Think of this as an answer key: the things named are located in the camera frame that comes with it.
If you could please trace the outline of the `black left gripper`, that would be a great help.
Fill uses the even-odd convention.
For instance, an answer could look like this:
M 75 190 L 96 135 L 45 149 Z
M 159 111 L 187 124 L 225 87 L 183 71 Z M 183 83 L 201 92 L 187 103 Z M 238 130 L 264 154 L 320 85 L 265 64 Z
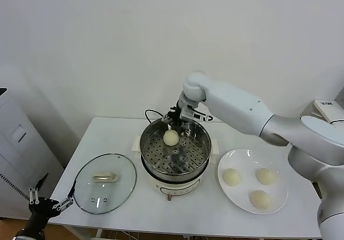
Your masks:
M 38 192 L 48 175 L 49 173 L 46 173 L 41 179 L 39 179 L 34 188 L 29 188 L 30 203 L 28 208 L 31 212 L 31 219 L 34 217 L 43 217 L 49 220 L 53 217 L 57 217 L 61 214 L 61 211 L 67 209 L 74 202 L 73 196 L 75 192 L 76 181 L 73 182 L 67 197 L 60 202 L 48 198 L 39 198 Z

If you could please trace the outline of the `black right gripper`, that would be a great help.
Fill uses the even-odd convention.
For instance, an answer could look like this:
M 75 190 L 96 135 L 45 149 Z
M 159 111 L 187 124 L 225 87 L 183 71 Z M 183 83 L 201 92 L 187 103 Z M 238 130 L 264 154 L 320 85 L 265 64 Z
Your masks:
M 181 135 L 191 135 L 192 134 L 192 127 L 191 123 L 188 121 L 182 121 L 180 118 L 181 115 L 181 108 L 179 107 L 178 103 L 175 106 L 170 108 L 168 114 L 165 114 L 161 121 L 167 125 L 168 130 L 171 129 L 171 126 L 180 126 L 180 134 Z

